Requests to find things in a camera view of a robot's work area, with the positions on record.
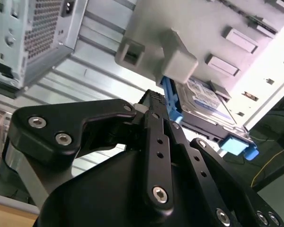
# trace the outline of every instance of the rectangular slot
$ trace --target rectangular slot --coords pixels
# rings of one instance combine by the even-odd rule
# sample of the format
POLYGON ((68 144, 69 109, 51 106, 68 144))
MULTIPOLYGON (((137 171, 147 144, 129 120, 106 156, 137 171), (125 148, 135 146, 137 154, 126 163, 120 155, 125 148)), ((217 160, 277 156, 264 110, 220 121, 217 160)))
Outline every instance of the rectangular slot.
POLYGON ((66 0, 63 5, 61 17, 68 17, 72 14, 75 6, 75 0, 66 0))
POLYGON ((270 84, 270 85, 273 85, 274 84, 274 81, 272 79, 266 79, 266 83, 267 84, 270 84))
POLYGON ((228 30, 223 37, 249 53, 254 53, 258 48, 258 43, 256 41, 234 28, 228 30))
POLYGON ((120 61, 126 62, 128 66, 138 67, 145 53, 145 47, 132 40, 124 40, 120 61))
POLYGON ((250 27, 266 35, 267 37, 274 38, 278 33, 278 31, 273 28, 271 23, 264 18, 259 19, 256 17, 249 17, 249 20, 251 21, 249 24, 250 27))
POLYGON ((242 112, 238 112, 237 115, 239 115, 239 116, 241 116, 241 117, 244 117, 245 114, 242 113, 242 112))
POLYGON ((226 76, 236 76, 240 70, 237 67, 223 61, 212 54, 206 61, 206 64, 214 70, 226 75, 226 76))
POLYGON ((259 98, 257 98, 257 97, 255 97, 255 96, 253 96, 252 94, 250 94, 250 93, 248 93, 248 92, 244 92, 242 95, 244 95, 244 96, 246 96, 247 98, 250 98, 251 100, 253 100, 253 101, 257 101, 257 100, 259 100, 259 98))
POLYGON ((18 19, 19 16, 19 2, 13 0, 10 15, 18 19))
POLYGON ((269 0, 270 5, 284 13, 284 0, 269 0))
POLYGON ((220 142, 220 139, 219 139, 219 138, 214 137, 214 138, 213 138, 213 141, 214 141, 214 142, 216 142, 216 143, 218 143, 218 142, 220 142))

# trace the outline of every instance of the screw hole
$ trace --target screw hole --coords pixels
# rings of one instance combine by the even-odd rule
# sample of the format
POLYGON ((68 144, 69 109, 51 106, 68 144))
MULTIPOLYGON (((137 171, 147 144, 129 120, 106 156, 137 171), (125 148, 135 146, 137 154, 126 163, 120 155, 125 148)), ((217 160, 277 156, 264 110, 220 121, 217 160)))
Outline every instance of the screw hole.
POLYGON ((12 47, 14 45, 15 39, 12 36, 5 36, 5 43, 12 47))
POLYGON ((238 113, 237 113, 237 115, 239 115, 239 116, 243 117, 245 114, 244 114, 244 113, 242 113, 242 112, 238 112, 238 113))
POLYGON ((124 107, 124 109, 125 110, 127 110, 127 111, 131 111, 132 109, 129 107, 129 106, 127 106, 127 105, 125 105, 125 106, 123 106, 124 107))
POLYGON ((67 142, 68 138, 66 138, 66 136, 60 136, 59 140, 61 140, 62 142, 67 142))
POLYGON ((41 125, 41 124, 42 124, 42 121, 39 120, 39 119, 34 119, 34 120, 33 120, 33 123, 34 123, 35 125, 41 125))
POLYGON ((206 148, 206 144, 202 140, 200 140, 199 143, 201 144, 202 147, 206 148))
POLYGON ((272 79, 266 79, 266 83, 267 84, 270 84, 270 85, 273 85, 274 84, 274 81, 272 79))
POLYGON ((201 171, 201 175, 202 175, 203 177, 207 177, 207 174, 206 174, 205 172, 203 172, 203 171, 201 171))
POLYGON ((157 156, 158 156, 159 158, 164 158, 163 154, 160 153, 160 152, 157 152, 157 156))

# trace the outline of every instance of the perforated metal panel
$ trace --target perforated metal panel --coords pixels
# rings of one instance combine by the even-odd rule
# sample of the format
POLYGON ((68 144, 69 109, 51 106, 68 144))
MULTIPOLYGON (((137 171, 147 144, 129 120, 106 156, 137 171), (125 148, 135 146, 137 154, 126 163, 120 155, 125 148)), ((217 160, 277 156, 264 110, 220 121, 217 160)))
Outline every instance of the perforated metal panel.
POLYGON ((28 62, 50 50, 62 0, 36 0, 32 31, 26 31, 25 51, 28 62))

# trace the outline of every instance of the metal sheet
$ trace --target metal sheet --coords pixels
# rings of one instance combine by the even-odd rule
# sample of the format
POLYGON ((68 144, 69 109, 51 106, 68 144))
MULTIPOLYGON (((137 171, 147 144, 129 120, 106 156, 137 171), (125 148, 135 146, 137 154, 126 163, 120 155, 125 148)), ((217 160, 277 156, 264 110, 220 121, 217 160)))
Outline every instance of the metal sheet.
POLYGON ((11 75, 0 71, 0 82, 23 89, 65 59, 75 48, 87 2, 75 1, 65 16, 59 12, 66 1, 56 1, 49 10, 36 0, 6 0, 0 12, 0 63, 11 68, 11 75))
MULTIPOLYGON (((24 106, 112 98, 135 103, 147 89, 163 94, 153 81, 115 63, 113 54, 131 13, 128 7, 114 0, 90 0, 75 53, 16 100, 0 95, 0 109, 12 113, 24 106)), ((73 163, 71 172, 73 176, 79 175, 123 150, 124 145, 117 145, 112 150, 81 157, 73 163)))
MULTIPOLYGON (((284 26, 284 14, 265 4, 263 0, 231 0, 231 2, 250 15, 267 19, 276 30, 281 30, 284 26)), ((160 34, 170 28, 178 32, 188 51, 199 61, 193 76, 204 82, 217 81, 229 92, 272 40, 248 26, 246 18, 217 0, 215 2, 143 0, 135 7, 116 61, 147 78, 153 80, 159 78, 161 75, 158 71, 164 59, 160 34), (223 38, 222 35, 230 26, 259 43, 254 54, 243 51, 223 38), (120 62, 119 59, 121 56, 119 53, 123 52, 125 46, 123 44, 127 39, 145 46, 143 59, 135 68, 120 62), (223 59, 242 73, 229 77, 211 69, 205 63, 209 54, 223 59)))

